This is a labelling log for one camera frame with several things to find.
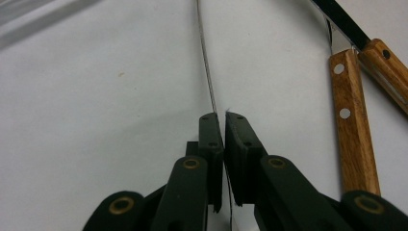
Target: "knife handle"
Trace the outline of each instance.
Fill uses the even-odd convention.
[[[394,52],[382,40],[375,38],[359,54],[359,59],[408,115],[408,69]]]
[[[357,56],[351,49],[330,57],[344,192],[380,195],[370,126]]]

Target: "tabletop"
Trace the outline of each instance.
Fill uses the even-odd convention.
[[[406,1],[338,2],[408,64]],[[212,111],[195,4],[0,1],[1,230],[81,230],[108,195],[166,183]],[[221,129],[246,116],[268,154],[340,199],[322,15],[307,0],[201,4]],[[362,79],[382,196],[408,213],[407,115]],[[228,230],[224,186],[208,230]],[[253,207],[234,218],[258,230]]]

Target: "knife blade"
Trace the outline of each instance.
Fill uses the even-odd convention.
[[[408,115],[408,68],[379,38],[371,40],[335,0],[311,0],[360,52],[370,75]]]
[[[380,195],[369,119],[355,50],[327,20],[332,56],[329,59],[340,147],[343,191]]]

